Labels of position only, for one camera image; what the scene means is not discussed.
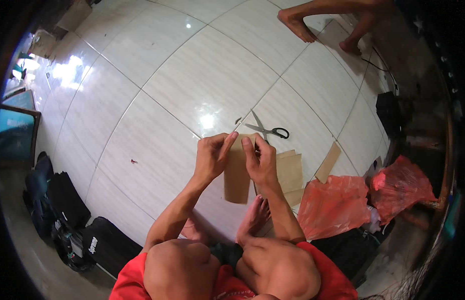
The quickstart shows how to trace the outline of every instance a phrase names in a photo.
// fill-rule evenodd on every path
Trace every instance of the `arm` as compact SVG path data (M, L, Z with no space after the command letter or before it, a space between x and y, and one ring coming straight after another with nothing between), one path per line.
M258 133L255 133L255 139L259 153L256 153L248 137L244 137L241 141L246 154L246 168L269 203L276 237L293 244L304 242L306 241L304 232L289 207L278 181L276 148L270 146Z
M193 177L152 224L140 253L148 252L152 246L179 236L202 192L224 171L229 150L237 136L238 133L234 131L206 137L197 142Z

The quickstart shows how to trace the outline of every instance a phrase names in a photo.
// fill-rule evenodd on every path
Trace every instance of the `red plastic bag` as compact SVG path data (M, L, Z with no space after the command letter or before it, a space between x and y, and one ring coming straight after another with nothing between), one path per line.
M381 216L381 225L419 201L437 201L428 177L402 155L374 175L370 193L371 203Z
M362 177L329 175L325 184L309 182L297 217L306 238L328 238L368 223L367 194Z

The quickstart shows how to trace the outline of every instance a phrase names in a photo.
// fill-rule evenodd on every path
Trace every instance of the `black scissors handle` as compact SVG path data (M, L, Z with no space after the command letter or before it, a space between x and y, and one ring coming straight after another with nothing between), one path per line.
M284 131L284 132L286 133L286 135L283 135L283 134L279 133L278 130ZM272 133L273 135L277 135L278 137L283 138L283 139L289 138L289 131L287 131L286 129L281 128L281 127L273 128L273 129L271 130L271 133Z

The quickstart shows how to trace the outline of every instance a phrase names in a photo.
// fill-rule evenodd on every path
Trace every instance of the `forearm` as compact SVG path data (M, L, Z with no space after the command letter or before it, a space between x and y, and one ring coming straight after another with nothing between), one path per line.
M200 182L194 177L189 180L179 195L169 203L152 224L142 252L149 251L155 244L173 240L179 236L200 195L207 186L207 183Z
M276 237L294 244L306 241L304 232L289 207L279 183L260 186L260 190L269 203Z

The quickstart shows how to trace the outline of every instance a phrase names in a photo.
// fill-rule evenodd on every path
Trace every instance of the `scissor blade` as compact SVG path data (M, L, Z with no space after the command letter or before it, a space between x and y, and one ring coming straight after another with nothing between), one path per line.
M251 112L253 113L254 119L256 119L257 125L258 125L259 127L261 127L262 129L264 129L264 126L263 126L263 124L261 123L260 118L256 115L256 113L255 113L253 110L251 110Z
M251 124L244 124L246 127L249 127L251 129L254 129L256 131L259 131L260 133L264 131L264 128L261 128L261 127L258 127L258 126L254 126L254 125L251 125Z

